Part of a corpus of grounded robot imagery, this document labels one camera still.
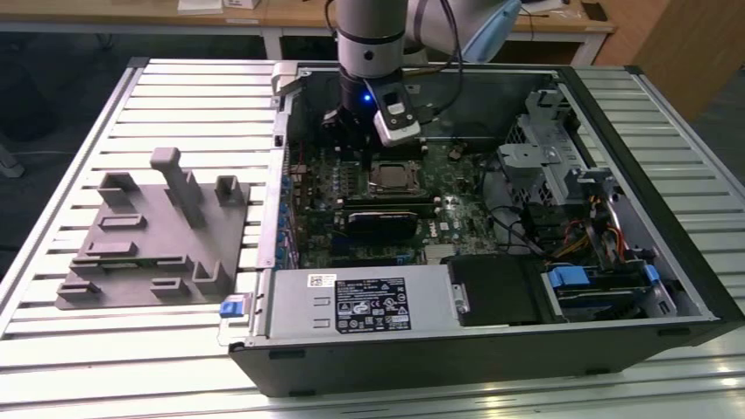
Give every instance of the motherboard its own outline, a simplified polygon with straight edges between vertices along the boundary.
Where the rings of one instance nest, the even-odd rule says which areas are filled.
[[[490,154],[429,142],[409,159],[354,159],[321,149],[291,167],[302,268],[438,264],[494,253],[478,185]]]

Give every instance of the barcode sticker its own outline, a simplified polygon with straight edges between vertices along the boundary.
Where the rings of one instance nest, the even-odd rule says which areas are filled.
[[[334,286],[334,273],[310,273],[307,275],[307,287],[330,288]]]

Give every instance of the gray plastic block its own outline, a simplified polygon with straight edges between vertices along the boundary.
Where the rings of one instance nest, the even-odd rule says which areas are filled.
[[[121,243],[97,243],[93,242],[87,246],[85,254],[89,256],[134,256],[137,254],[137,245],[131,242]]]
[[[143,219],[141,214],[103,216],[97,223],[102,231],[143,229],[146,225],[147,220]]]
[[[206,272],[203,265],[197,263],[190,278],[202,294],[230,293],[230,277],[219,261],[214,263],[210,272]]]
[[[247,196],[241,191],[237,176],[218,176],[214,183],[214,193],[221,207],[247,203]]]
[[[186,283],[181,278],[153,278],[150,281],[150,292],[158,299],[182,297],[187,295]]]
[[[97,187],[97,193],[103,198],[103,202],[109,207],[126,210],[131,208],[126,193],[137,189],[137,184],[127,173],[113,172],[105,174],[103,180]]]
[[[87,281],[65,282],[59,284],[57,295],[65,301],[74,303],[79,301],[94,301],[99,296],[99,288]]]
[[[177,148],[154,148],[150,155],[150,167],[162,173],[169,187],[169,198],[183,211],[187,225],[198,229],[205,225],[205,216],[198,204],[202,200],[201,190],[194,178],[183,174],[178,166],[181,153]]]
[[[179,175],[173,182],[178,187],[167,178],[165,186],[135,185],[127,175],[107,176],[102,186],[119,189],[130,205],[101,205],[69,265],[63,285],[70,288],[59,288],[59,309],[218,303],[233,291],[249,185],[230,179],[198,185],[173,165],[178,150],[155,150],[153,157],[153,167],[167,176]],[[166,190],[197,209],[203,218],[199,227],[189,222],[185,207],[171,205]],[[111,202],[123,202],[118,192],[111,196]],[[158,288],[153,278],[178,278],[177,291]],[[78,290],[85,281],[97,292]]]

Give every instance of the cardboard box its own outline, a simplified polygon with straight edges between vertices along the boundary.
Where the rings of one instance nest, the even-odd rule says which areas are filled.
[[[225,7],[238,7],[241,9],[253,9],[261,0],[225,0]]]

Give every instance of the power supply label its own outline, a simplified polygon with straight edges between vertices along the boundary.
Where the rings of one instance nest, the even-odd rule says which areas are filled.
[[[403,278],[335,281],[335,330],[370,333],[410,330]]]

